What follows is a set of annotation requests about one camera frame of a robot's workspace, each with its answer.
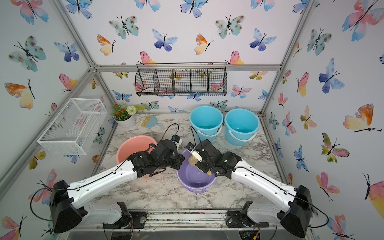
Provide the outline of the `yellow microfiber cloth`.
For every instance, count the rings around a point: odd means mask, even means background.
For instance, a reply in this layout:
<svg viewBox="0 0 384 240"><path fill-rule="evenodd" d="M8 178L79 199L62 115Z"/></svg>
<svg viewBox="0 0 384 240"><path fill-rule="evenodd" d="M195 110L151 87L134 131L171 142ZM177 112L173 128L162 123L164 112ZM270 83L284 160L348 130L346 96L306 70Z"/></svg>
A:
<svg viewBox="0 0 384 240"><path fill-rule="evenodd" d="M196 159L193 155L189 157L189 159L188 159L188 163L189 163L191 166L196 167L199 171L202 172L202 170L200 170L200 169L196 166L196 164L199 163L198 159Z"/></svg>

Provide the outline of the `purple plastic bucket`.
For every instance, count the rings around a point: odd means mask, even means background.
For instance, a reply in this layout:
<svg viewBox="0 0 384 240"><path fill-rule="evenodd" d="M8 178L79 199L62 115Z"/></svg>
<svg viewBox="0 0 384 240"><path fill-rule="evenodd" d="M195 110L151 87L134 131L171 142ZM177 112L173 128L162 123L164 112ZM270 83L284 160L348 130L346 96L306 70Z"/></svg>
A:
<svg viewBox="0 0 384 240"><path fill-rule="evenodd" d="M189 164L188 159L192 154L184 150L182 155L185 157L181 168L177 170L177 177L180 183L192 193L204 193L214 184L216 178L213 175L207 175L201 172L195 166Z"/></svg>

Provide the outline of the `pink plastic bucket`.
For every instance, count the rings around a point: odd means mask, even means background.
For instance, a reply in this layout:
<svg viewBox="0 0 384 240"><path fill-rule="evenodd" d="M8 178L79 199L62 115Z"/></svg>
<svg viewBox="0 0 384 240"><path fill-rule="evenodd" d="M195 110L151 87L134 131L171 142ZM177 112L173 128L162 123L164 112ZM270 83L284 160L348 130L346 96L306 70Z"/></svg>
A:
<svg viewBox="0 0 384 240"><path fill-rule="evenodd" d="M150 144L156 145L157 142L149 136L140 135L129 138L118 148L116 162L121 164L130 155L147 150Z"/></svg>

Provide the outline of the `teal plastic bucket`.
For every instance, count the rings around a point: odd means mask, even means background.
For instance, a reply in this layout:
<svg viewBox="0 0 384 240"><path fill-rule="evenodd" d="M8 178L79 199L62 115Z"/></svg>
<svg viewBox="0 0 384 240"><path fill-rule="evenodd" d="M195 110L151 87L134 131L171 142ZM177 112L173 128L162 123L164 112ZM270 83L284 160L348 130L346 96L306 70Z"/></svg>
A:
<svg viewBox="0 0 384 240"><path fill-rule="evenodd" d="M223 113L211 106L200 106L190 113L190 123L197 142L215 140L222 130L223 121Z"/></svg>
<svg viewBox="0 0 384 240"><path fill-rule="evenodd" d="M233 109L224 118L226 140L234 146L244 146L252 141L261 127L259 117L246 109Z"/></svg>

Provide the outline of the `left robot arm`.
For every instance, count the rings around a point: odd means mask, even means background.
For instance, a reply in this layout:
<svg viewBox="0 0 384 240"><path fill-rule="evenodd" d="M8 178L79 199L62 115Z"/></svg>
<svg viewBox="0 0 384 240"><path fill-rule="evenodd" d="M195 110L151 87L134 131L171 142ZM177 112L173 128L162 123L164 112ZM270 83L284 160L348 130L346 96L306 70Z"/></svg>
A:
<svg viewBox="0 0 384 240"><path fill-rule="evenodd" d="M117 166L79 182L59 181L50 191L52 233L68 232L80 224L102 224L105 229L133 227L134 218L125 203L98 205L94 198L143 176L152 177L168 168L179 170L185 157L178 153L182 139L176 135L127 157Z"/></svg>

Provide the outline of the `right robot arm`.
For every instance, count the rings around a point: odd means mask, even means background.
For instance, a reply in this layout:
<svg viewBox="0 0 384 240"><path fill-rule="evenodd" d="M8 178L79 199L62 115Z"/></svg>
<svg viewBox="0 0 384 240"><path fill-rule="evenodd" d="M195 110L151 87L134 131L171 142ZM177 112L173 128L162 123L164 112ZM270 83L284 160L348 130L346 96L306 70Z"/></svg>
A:
<svg viewBox="0 0 384 240"><path fill-rule="evenodd" d="M256 203L252 203L246 208L247 216L253 222L280 224L292 235L306 237L311 228L313 210L316 209L308 188L302 185L295 188L281 183L232 152L222 154L209 140L204 140L197 146L188 143L186 149L198 160L196 166L202 172L211 172L215 177L226 177L240 182L272 202L272 205L266 207L258 207Z"/></svg>

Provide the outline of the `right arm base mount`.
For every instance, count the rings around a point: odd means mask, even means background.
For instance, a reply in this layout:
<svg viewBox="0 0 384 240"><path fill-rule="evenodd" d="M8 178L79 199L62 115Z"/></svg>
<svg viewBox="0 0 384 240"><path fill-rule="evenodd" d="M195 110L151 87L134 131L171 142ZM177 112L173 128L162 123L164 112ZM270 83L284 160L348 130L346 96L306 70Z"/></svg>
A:
<svg viewBox="0 0 384 240"><path fill-rule="evenodd" d="M256 223L251 220L247 214L242 213L241 211L227 211L226 217L226 226L228 228L267 228L269 227L269 223L260 222Z"/></svg>

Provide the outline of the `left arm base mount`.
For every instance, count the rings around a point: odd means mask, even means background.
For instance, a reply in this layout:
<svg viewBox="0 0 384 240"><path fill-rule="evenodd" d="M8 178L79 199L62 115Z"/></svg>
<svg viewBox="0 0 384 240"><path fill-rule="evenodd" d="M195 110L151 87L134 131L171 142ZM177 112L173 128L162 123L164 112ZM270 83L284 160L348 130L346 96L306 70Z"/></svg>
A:
<svg viewBox="0 0 384 240"><path fill-rule="evenodd" d="M103 224L104 230L115 230L115 229L130 229L139 230L145 227L147 221L147 212L126 212L120 217L120 219L114 224Z"/></svg>

